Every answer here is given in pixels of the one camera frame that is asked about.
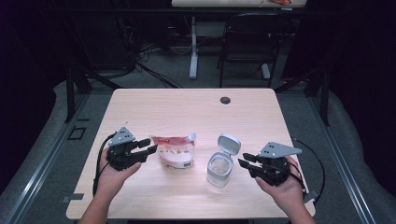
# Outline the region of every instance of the desk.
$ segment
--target desk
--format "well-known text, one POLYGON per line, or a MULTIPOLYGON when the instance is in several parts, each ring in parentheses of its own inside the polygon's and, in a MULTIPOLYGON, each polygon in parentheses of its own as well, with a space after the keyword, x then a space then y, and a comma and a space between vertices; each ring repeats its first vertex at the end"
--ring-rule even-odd
MULTIPOLYGON (((269 0, 172 0, 172 7, 274 7, 283 9, 292 9, 293 7, 305 7, 306 0, 291 0, 291 3, 285 6, 272 3, 269 0)), ((195 17, 191 19, 191 65, 190 65, 190 78, 197 78, 198 67, 198 54, 196 48, 196 27, 197 23, 195 17)), ((220 33, 224 30, 224 25, 219 28, 220 33)), ((267 64, 262 67, 263 77, 269 77, 269 70, 267 64)))
MULTIPOLYGON (((176 170, 160 164, 158 153, 150 155, 141 169, 124 184, 110 206, 108 218, 216 219, 285 217, 271 196, 264 193, 241 168, 237 158, 257 154, 268 141, 292 146, 276 95, 270 89, 133 89, 116 90, 109 102, 67 216, 79 219, 92 200, 92 180, 100 146, 106 137, 124 126, 136 140, 150 135, 197 134, 194 165, 176 170), (221 97, 229 97, 227 105, 221 97), (206 180, 206 166, 215 152, 218 137, 229 133, 242 147, 233 156, 233 171, 222 189, 206 180)), ((315 207, 307 203, 311 215, 315 207)))

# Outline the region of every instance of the chair leg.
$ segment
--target chair leg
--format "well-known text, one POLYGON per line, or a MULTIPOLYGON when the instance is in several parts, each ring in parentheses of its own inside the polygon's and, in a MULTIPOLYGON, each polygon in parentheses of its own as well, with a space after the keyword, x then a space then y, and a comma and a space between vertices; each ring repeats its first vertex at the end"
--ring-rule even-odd
POLYGON ((220 62, 221 62, 221 60, 222 60, 222 57, 221 57, 222 55, 220 54, 220 56, 219 56, 219 60, 218 60, 218 69, 220 68, 220 62))
POLYGON ((220 81, 219 81, 219 87, 222 88, 222 80, 223 80, 223 71, 224 71, 224 60, 221 58, 219 61, 220 63, 220 81))
POLYGON ((272 63, 271 74, 270 74, 270 78, 268 79, 267 88, 271 88, 271 83, 272 83, 272 78, 274 76, 275 67, 276 67, 276 61, 274 61, 272 63))

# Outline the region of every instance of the black cable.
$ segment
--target black cable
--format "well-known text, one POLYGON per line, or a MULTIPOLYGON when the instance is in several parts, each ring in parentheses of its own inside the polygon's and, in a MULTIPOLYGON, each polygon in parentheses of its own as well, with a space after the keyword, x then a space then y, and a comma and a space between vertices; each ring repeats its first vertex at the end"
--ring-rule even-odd
POLYGON ((108 140, 112 139, 114 137, 114 135, 116 135, 115 133, 109 135, 105 141, 103 142, 103 144, 101 145, 100 149, 99 149, 99 153, 98 153, 98 159, 96 161, 96 171, 95 171, 95 179, 93 180, 93 187, 92 187, 92 194, 93 196, 95 196, 96 194, 96 190, 98 188, 98 183, 99 183, 99 176, 100 174, 103 172, 103 170, 108 166, 108 163, 105 165, 105 167, 103 167, 103 169, 99 172, 100 169, 100 160, 102 158, 102 152, 103 152, 103 148, 105 147, 105 144, 108 140))
POLYGON ((120 73, 112 74, 112 75, 101 75, 101 77, 105 77, 107 79, 112 79, 112 78, 117 78, 117 77, 125 77, 126 75, 130 74, 133 71, 134 71, 134 67, 129 67, 129 68, 124 69, 120 73))
POLYGON ((320 196, 322 195, 323 190, 324 190, 324 187, 325 187, 325 185, 326 185, 326 172, 325 172, 325 169, 324 169, 323 162, 320 160, 318 154, 314 151, 314 149, 312 149, 311 147, 309 147, 307 144, 305 144, 304 142, 298 140, 298 139, 295 138, 295 137, 292 137, 291 140, 294 141, 294 142, 300 143, 300 144, 303 145, 304 147, 308 148, 308 149, 312 152, 312 154, 314 154, 314 156, 317 158, 317 160, 318 160, 318 162, 319 162, 319 164, 320 164, 320 168, 321 168, 321 170, 322 170, 323 179, 322 179, 322 185, 321 185, 321 187, 320 187, 320 191, 319 191, 318 197, 314 200, 314 204, 316 204, 316 203, 319 201, 319 198, 320 198, 320 196))
POLYGON ((291 162, 288 162, 288 164, 289 164, 289 165, 292 165, 294 168, 296 168, 298 174, 301 176, 300 170, 298 169, 298 167, 297 167, 296 165, 294 165, 294 164, 291 163, 291 162))
POLYGON ((294 178, 295 180, 297 180, 297 182, 301 185, 301 188, 302 188, 302 190, 303 190, 303 193, 306 192, 305 185, 304 185, 304 181, 303 181, 300 177, 298 177, 297 175, 292 174, 290 171, 285 171, 285 170, 283 170, 283 169, 281 169, 281 168, 278 168, 278 167, 276 167, 276 166, 274 166, 274 165, 263 164, 263 166, 265 166, 265 167, 270 167, 270 168, 272 168, 272 169, 278 170, 278 171, 280 171, 280 172, 282 172, 282 173, 284 173, 284 174, 287 174, 287 175, 293 177, 293 178, 294 178))
POLYGON ((143 65, 142 63, 136 63, 136 65, 139 65, 140 68, 142 68, 143 70, 145 70, 146 72, 148 72, 148 73, 149 73, 150 75, 152 75, 153 77, 158 78, 158 79, 161 81, 161 83, 162 83, 165 87, 167 87, 166 85, 168 85, 168 86, 170 86, 170 87, 172 87, 172 88, 183 88, 179 83, 177 83, 176 81, 174 81, 172 78, 170 78, 170 77, 168 77, 168 76, 166 76, 166 75, 163 75, 163 74, 154 72, 154 71, 152 71, 151 69, 147 68, 147 67, 146 67, 145 65, 143 65))
POLYGON ((155 48, 155 44, 146 44, 144 46, 142 46, 142 48, 140 49, 140 52, 146 52, 146 51, 153 51, 155 48))
POLYGON ((149 61, 149 55, 152 51, 155 49, 147 49, 147 50, 140 50, 140 52, 137 54, 137 58, 139 59, 140 62, 148 62, 149 61))

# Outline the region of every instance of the human hand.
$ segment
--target human hand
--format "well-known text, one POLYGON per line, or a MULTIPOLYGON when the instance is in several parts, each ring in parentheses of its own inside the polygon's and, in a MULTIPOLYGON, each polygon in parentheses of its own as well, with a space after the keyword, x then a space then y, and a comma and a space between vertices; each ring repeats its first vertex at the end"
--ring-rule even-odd
MULTIPOLYGON (((289 163, 298 167, 297 161, 292 157, 286 157, 286 159, 289 163)), ((290 165, 290 172, 296 176, 300 176, 293 165, 290 165)), ((315 223, 305 208, 303 190, 296 179, 289 176, 283 184, 277 187, 269 185, 260 177, 256 177, 255 179, 260 188, 273 197, 277 206, 286 213, 292 223, 310 223, 309 221, 315 223)))
POLYGON ((98 189, 95 195, 100 195, 100 197, 106 197, 110 201, 119 193, 125 180, 136 173, 140 167, 141 163, 137 162, 133 166, 117 171, 110 165, 106 159, 108 148, 104 149, 102 152, 102 157, 100 160, 100 170, 104 167, 105 169, 99 176, 98 189))

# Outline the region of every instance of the container lid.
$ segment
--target container lid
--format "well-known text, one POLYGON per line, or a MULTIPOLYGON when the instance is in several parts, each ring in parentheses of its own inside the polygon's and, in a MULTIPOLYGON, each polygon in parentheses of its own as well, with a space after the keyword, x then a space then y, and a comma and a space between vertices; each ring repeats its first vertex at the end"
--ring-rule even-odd
POLYGON ((236 155, 239 153, 239 149, 241 149, 241 142, 230 134, 222 133, 218 139, 218 146, 225 153, 236 155))

